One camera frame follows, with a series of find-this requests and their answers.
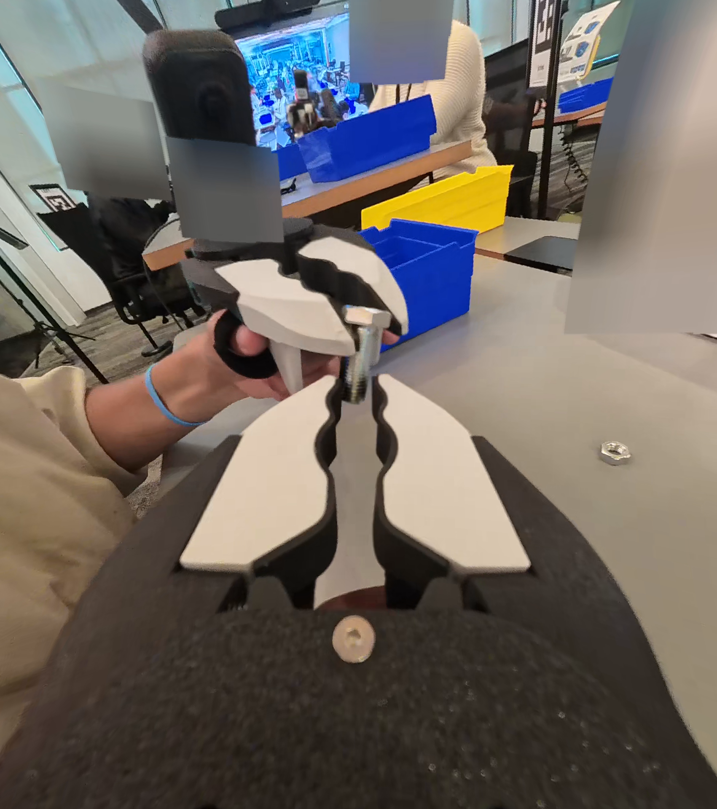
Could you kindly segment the blue divided storage bin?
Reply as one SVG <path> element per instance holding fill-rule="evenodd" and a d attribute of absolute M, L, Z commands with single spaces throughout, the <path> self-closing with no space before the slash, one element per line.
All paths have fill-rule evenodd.
<path fill-rule="evenodd" d="M 408 333 L 419 337 L 468 313 L 477 230 L 393 219 L 359 235 L 384 260 L 408 308 Z"/>

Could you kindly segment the tall marker sign stand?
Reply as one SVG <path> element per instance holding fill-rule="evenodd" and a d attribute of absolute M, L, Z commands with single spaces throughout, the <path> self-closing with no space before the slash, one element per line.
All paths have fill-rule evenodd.
<path fill-rule="evenodd" d="M 526 64 L 526 92 L 544 110 L 538 168 L 536 217 L 545 219 L 548 210 L 549 173 L 555 130 L 558 70 L 562 19 L 568 9 L 563 1 L 533 1 L 530 5 L 530 36 Z"/>

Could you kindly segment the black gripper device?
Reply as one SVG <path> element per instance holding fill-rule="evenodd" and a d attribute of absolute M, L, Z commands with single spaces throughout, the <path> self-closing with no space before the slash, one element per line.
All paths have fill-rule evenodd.
<path fill-rule="evenodd" d="M 317 129 L 334 128 L 344 119 L 344 109 L 333 90 L 325 85 L 318 90 L 305 70 L 293 71 L 293 102 L 286 108 L 287 126 L 292 140 Z"/>

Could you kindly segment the wall television screen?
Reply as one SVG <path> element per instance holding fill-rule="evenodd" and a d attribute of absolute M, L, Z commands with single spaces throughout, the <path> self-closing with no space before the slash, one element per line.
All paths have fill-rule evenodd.
<path fill-rule="evenodd" d="M 276 151 L 292 144 L 287 109 L 295 94 L 294 72 L 306 73 L 319 116 L 346 121 L 369 112 L 373 86 L 349 80 L 349 5 L 315 12 L 301 23 L 237 41 L 252 86 L 252 112 L 259 147 Z"/>

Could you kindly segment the person's left hand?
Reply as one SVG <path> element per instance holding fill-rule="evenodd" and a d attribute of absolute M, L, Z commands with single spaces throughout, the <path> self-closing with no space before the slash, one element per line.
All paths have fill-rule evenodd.
<path fill-rule="evenodd" d="M 218 345 L 225 345 L 231 355 L 241 359 L 269 353 L 269 341 L 246 326 L 224 332 L 218 322 L 227 317 L 226 312 L 216 314 L 204 332 L 157 363 L 150 373 L 158 398 L 181 421 L 207 422 L 242 399 L 281 401 L 291 394 L 278 373 L 266 379 L 251 379 L 235 373 L 223 362 Z"/>

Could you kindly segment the yellow storage bin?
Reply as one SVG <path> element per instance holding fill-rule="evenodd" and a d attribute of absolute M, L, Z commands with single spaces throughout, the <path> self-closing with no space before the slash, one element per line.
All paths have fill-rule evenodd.
<path fill-rule="evenodd" d="M 363 229 L 405 220 L 485 233 L 503 226 L 513 166 L 478 167 L 362 211 Z"/>

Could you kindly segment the grey wood-edged table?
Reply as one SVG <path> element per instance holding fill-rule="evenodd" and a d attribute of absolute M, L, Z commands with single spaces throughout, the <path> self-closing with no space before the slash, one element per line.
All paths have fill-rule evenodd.
<path fill-rule="evenodd" d="M 521 217 L 505 217 L 504 224 L 477 236 L 477 255 L 504 260 L 503 254 L 542 236 L 578 238 L 579 222 L 558 222 Z"/>

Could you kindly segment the wooden instruction board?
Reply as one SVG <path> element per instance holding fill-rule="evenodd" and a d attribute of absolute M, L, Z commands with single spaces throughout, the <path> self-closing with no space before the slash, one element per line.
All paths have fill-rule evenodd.
<path fill-rule="evenodd" d="M 559 53 L 559 83 L 582 82 L 590 73 L 602 36 L 602 28 L 620 1 L 611 2 L 583 14 L 571 27 Z"/>

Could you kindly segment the person's left forearm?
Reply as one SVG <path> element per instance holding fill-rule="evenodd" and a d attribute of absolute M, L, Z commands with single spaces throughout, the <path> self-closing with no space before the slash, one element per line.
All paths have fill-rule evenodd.
<path fill-rule="evenodd" d="M 154 403 L 145 375 L 89 390 L 84 406 L 101 449 L 126 471 L 147 466 L 180 434 Z"/>

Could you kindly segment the long blue storage bin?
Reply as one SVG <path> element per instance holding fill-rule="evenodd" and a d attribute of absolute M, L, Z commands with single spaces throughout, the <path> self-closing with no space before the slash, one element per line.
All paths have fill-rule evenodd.
<path fill-rule="evenodd" d="M 317 129 L 297 145 L 311 181 L 332 183 L 429 150 L 436 130 L 426 95 Z"/>

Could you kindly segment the black office chair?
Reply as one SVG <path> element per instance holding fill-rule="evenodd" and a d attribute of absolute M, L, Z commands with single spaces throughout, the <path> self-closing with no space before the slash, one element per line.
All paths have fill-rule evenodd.
<path fill-rule="evenodd" d="M 505 215 L 532 218 L 532 188 L 538 169 L 538 154 L 531 150 L 530 136 L 535 116 L 535 98 L 498 100 L 486 93 L 482 120 L 485 139 L 497 164 L 511 166 Z"/>
<path fill-rule="evenodd" d="M 142 357 L 147 359 L 161 357 L 169 354 L 173 349 L 172 340 L 161 345 L 156 342 L 145 327 L 147 322 L 153 319 L 161 319 L 164 322 L 172 319 L 179 329 L 192 328 L 193 321 L 188 316 L 188 312 L 194 313 L 193 310 L 187 309 L 181 314 L 166 310 L 165 314 L 159 315 L 154 310 L 143 307 L 135 292 L 126 292 L 124 285 L 133 282 L 133 278 L 121 281 L 113 274 L 110 256 L 98 237 L 86 205 L 78 204 L 76 209 L 40 214 L 40 218 L 99 277 L 110 295 L 119 319 L 126 325 L 137 326 L 142 331 L 150 344 L 150 347 L 142 349 Z M 145 265 L 144 277 L 146 279 L 150 280 L 155 274 Z M 194 314 L 207 319 L 209 313 L 203 306 L 202 308 L 205 310 L 202 316 Z"/>

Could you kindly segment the black white marker tag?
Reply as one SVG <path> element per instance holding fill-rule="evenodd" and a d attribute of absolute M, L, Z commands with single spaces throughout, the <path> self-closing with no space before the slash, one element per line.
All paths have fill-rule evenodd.
<path fill-rule="evenodd" d="M 34 184 L 29 185 L 29 189 L 51 213 L 78 207 L 78 203 L 59 184 Z"/>

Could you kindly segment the black diagonal beam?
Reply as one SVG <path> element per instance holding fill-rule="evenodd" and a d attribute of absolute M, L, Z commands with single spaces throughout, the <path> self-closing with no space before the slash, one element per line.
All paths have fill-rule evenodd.
<path fill-rule="evenodd" d="M 144 1 L 119 0 L 116 2 L 145 35 L 151 35 L 151 33 L 164 30 L 160 18 L 151 11 L 150 7 L 146 5 Z"/>

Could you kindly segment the black video bar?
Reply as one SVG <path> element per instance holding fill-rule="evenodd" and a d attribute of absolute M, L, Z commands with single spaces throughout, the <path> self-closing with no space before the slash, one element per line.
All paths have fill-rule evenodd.
<path fill-rule="evenodd" d="M 269 27 L 310 15 L 320 1 L 254 1 L 243 5 L 228 5 L 213 15 L 215 25 L 223 32 L 249 27 Z"/>

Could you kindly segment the blue wristband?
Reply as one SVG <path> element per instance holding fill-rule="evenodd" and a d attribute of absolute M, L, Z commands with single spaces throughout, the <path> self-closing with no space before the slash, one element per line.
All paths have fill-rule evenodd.
<path fill-rule="evenodd" d="M 148 366 L 146 372 L 144 373 L 144 384 L 146 392 L 150 398 L 151 403 L 155 406 L 155 408 L 159 411 L 162 417 L 170 421 L 173 425 L 178 426 L 183 430 L 195 430 L 198 427 L 201 427 L 208 423 L 207 420 L 205 421 L 187 421 L 177 417 L 175 414 L 168 409 L 165 405 L 164 401 L 161 399 L 155 385 L 153 383 L 153 369 L 155 368 L 155 364 Z"/>

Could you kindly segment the steel hex bolt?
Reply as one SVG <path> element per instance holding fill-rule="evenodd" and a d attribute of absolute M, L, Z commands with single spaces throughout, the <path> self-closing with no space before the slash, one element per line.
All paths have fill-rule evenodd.
<path fill-rule="evenodd" d="M 370 384 L 371 371 L 378 362 L 383 336 L 392 322 L 389 311 L 361 306 L 344 306 L 342 318 L 353 338 L 353 353 L 341 364 L 342 399 L 360 404 Z"/>

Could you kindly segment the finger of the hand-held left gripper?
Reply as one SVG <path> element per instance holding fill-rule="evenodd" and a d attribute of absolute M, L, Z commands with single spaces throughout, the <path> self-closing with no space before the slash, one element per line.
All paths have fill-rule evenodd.
<path fill-rule="evenodd" d="M 244 260 L 214 271 L 236 293 L 243 324 L 269 340 L 291 395 L 304 388 L 302 352 L 340 358 L 355 353 L 353 336 L 329 298 L 284 275 L 277 261 Z"/>
<path fill-rule="evenodd" d="M 384 260 L 357 232 L 313 229 L 298 248 L 298 275 L 305 288 L 326 295 L 337 311 L 346 306 L 387 311 L 392 334 L 408 334 L 404 294 Z"/>

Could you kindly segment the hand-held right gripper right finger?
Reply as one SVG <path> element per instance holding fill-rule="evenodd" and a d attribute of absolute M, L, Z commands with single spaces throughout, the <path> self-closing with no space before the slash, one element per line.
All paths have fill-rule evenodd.
<path fill-rule="evenodd" d="M 532 568 L 480 443 L 449 412 L 389 374 L 373 379 L 373 550 L 387 606 L 414 609 L 433 581 Z"/>

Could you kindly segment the black table panel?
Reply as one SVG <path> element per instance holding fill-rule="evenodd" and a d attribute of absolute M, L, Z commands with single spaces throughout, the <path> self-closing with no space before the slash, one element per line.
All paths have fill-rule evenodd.
<path fill-rule="evenodd" d="M 577 239 L 542 236 L 503 254 L 503 259 L 522 266 L 560 275 L 571 275 Z"/>

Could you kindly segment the black tripod light stand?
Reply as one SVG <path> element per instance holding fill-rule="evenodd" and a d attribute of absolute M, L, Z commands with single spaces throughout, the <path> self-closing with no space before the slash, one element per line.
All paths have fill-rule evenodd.
<path fill-rule="evenodd" d="M 0 242 L 13 248 L 17 252 L 28 249 L 29 244 L 20 237 L 15 236 L 5 228 L 0 227 Z M 86 352 L 77 343 L 80 334 L 66 329 L 48 306 L 28 286 L 9 260 L 0 252 L 0 288 L 9 296 L 23 315 L 29 319 L 34 334 L 37 336 L 37 347 L 34 367 L 40 368 L 40 353 L 43 342 L 46 340 L 54 345 L 61 357 L 66 356 L 66 349 L 70 349 L 76 359 L 82 363 L 90 374 L 101 384 L 109 381 L 99 368 L 92 362 Z"/>

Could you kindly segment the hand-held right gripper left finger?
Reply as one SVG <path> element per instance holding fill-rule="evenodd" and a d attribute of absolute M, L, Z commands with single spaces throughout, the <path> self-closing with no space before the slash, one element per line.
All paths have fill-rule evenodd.
<path fill-rule="evenodd" d="M 227 444 L 231 455 L 179 558 L 181 569 L 280 581 L 311 606 L 337 546 L 341 382 L 325 376 L 274 404 Z"/>

